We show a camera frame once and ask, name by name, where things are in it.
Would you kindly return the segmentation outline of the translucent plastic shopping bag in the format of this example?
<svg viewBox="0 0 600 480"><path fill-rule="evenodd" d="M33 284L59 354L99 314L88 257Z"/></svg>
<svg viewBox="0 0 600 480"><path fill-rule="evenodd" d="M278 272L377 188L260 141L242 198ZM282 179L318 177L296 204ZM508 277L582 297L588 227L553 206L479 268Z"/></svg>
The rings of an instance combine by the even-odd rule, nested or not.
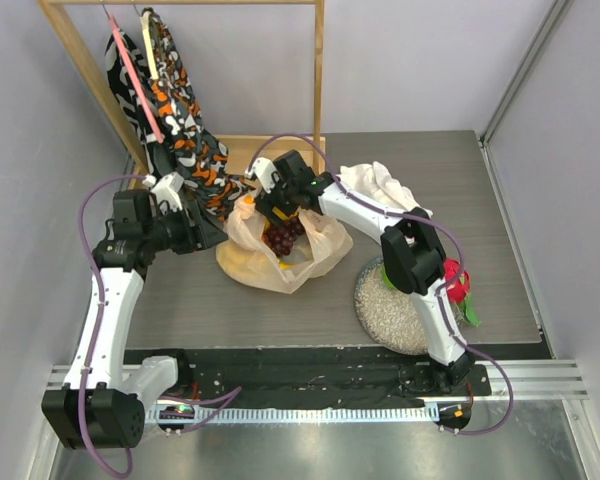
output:
<svg viewBox="0 0 600 480"><path fill-rule="evenodd" d="M254 288L292 294L307 280L328 274L351 250L344 225L313 211L295 214L305 233L289 254L278 257L265 242L270 223L255 209L255 195L239 198L224 224L228 240L216 248L216 261L233 280Z"/></svg>

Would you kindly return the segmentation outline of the yellow fake bell pepper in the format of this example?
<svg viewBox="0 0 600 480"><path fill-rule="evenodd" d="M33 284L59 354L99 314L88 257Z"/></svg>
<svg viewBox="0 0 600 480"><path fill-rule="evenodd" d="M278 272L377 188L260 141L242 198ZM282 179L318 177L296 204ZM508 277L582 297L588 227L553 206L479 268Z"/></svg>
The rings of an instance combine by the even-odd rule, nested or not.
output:
<svg viewBox="0 0 600 480"><path fill-rule="evenodd" d="M280 221L290 221L292 218L295 218L298 215L297 211L294 211L292 213L284 213L282 210L280 210L277 207L274 207L272 209L272 215L274 219L280 220Z"/></svg>

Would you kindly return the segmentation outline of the green fake watermelon ball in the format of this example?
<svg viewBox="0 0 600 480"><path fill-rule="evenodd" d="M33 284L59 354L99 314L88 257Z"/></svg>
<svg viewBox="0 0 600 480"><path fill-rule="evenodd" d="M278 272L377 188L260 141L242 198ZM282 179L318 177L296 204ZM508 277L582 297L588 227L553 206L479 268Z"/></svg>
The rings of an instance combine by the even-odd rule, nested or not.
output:
<svg viewBox="0 0 600 480"><path fill-rule="evenodd" d="M384 266L384 265L383 265L383 266L381 266L381 269L380 269L380 271L381 271L381 278L382 278L382 280L383 280L383 282L384 282L385 286L386 286L387 288L389 288L390 290L395 290L395 289L396 289L396 287L395 287L395 286L393 285L393 283L390 281L390 279L389 279L389 277L388 277L388 275L387 275L387 272L386 272L386 269L385 269L385 266Z"/></svg>

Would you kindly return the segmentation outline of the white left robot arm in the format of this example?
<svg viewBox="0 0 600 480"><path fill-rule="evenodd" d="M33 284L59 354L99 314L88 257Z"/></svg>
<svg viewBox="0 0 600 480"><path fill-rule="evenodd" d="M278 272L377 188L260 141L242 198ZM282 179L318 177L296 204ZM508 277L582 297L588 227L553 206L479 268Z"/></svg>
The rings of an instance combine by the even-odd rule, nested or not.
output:
<svg viewBox="0 0 600 480"><path fill-rule="evenodd" d="M191 391L194 373L181 349L152 350L124 375L131 319L159 253L190 254L227 238L181 187L117 192L112 205L104 238L87 250L92 291L76 355L62 386L46 391L41 403L60 443L73 450L133 448L162 395L180 399Z"/></svg>

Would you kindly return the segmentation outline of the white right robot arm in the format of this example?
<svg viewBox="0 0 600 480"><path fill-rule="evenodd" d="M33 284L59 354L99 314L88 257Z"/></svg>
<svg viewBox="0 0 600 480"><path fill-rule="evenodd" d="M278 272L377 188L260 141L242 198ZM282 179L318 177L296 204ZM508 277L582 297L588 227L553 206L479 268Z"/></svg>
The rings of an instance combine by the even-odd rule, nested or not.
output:
<svg viewBox="0 0 600 480"><path fill-rule="evenodd" d="M260 184L256 210L275 225L304 209L344 222L378 243L386 277L411 298L424 329L433 386L452 395L466 385L475 359L453 318L444 286L446 253L424 210L384 206L338 176L314 173L296 150L274 161L252 160L245 177Z"/></svg>

